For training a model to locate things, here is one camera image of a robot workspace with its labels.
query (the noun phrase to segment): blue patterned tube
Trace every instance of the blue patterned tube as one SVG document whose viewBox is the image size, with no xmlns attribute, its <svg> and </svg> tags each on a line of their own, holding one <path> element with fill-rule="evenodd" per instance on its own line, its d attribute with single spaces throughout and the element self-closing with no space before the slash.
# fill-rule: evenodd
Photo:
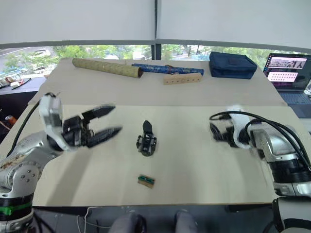
<svg viewBox="0 0 311 233">
<path fill-rule="evenodd" d="M 163 73 L 163 74 L 189 74 L 189 73 L 201 73 L 204 75 L 203 69 L 185 68 L 185 67 L 173 67 L 173 66 L 156 66 L 146 64 L 132 64 L 134 67 L 140 67 L 144 72 Z"/>
</svg>

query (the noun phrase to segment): white table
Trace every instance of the white table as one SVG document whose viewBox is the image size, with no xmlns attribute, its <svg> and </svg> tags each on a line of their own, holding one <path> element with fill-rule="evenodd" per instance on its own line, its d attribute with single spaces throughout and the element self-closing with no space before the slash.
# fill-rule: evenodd
<svg viewBox="0 0 311 233">
<path fill-rule="evenodd" d="M 250 80 L 211 77 L 208 62 L 108 60 L 119 64 L 145 63 L 193 67 L 205 70 L 202 81 L 163 85 L 165 74 L 145 72 L 140 79 L 77 68 L 72 59 L 62 60 L 30 102 L 45 93 L 60 93 L 64 104 L 145 105 L 145 106 L 287 106 L 258 68 Z"/>
<path fill-rule="evenodd" d="M 92 107 L 64 105 L 64 119 Z M 291 108 L 244 109 L 293 126 L 311 153 L 310 135 Z M 34 205 L 271 203 L 276 197 L 272 175 L 256 151 L 231 148 L 212 139 L 208 117 L 222 110 L 222 106 L 117 106 L 108 116 L 93 121 L 91 128 L 122 125 L 122 131 L 104 144 L 66 152 L 49 162 L 38 183 Z M 158 138 L 152 157 L 142 156 L 135 145 L 146 119 Z M 8 152 L 20 125 L 21 120 L 0 145 L 0 154 Z M 36 110 L 20 138 L 42 129 Z M 139 174 L 155 178 L 153 189 L 137 183 Z"/>
</svg>

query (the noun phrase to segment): laptop screen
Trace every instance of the laptop screen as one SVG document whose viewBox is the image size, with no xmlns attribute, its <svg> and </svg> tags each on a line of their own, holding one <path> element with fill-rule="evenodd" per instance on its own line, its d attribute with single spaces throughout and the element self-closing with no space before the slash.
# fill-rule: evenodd
<svg viewBox="0 0 311 233">
<path fill-rule="evenodd" d="M 311 59 L 309 55 L 271 53 L 263 72 L 277 90 L 302 92 L 311 79 Z"/>
</svg>

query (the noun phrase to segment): white roller blind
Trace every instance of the white roller blind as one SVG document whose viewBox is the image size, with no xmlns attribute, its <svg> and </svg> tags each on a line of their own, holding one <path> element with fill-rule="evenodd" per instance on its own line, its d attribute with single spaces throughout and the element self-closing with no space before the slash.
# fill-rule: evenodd
<svg viewBox="0 0 311 233">
<path fill-rule="evenodd" d="M 158 39 L 311 49 L 311 0 L 159 0 Z"/>
<path fill-rule="evenodd" d="M 154 39 L 154 0 L 0 1 L 0 44 Z"/>
</svg>

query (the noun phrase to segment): white robotic arm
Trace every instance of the white robotic arm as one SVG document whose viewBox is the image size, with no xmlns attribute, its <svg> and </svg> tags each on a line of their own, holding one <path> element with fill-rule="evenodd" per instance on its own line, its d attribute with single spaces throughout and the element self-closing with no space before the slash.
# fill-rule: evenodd
<svg viewBox="0 0 311 233">
<path fill-rule="evenodd" d="M 44 166 L 63 151 L 89 148 L 114 137 L 121 127 L 94 134 L 90 120 L 107 115 L 115 107 L 104 105 L 62 121 L 61 102 L 45 95 L 39 113 L 45 131 L 22 139 L 12 153 L 0 162 L 0 232 L 26 229 L 33 218 L 32 200 Z"/>
<path fill-rule="evenodd" d="M 221 132 L 215 120 L 229 120 L 232 126 Z M 294 129 L 239 107 L 211 116 L 210 129 L 215 140 L 242 149 L 254 147 L 268 163 L 275 192 L 281 196 L 272 203 L 276 228 L 280 232 L 293 227 L 311 230 L 310 162 Z"/>
</svg>

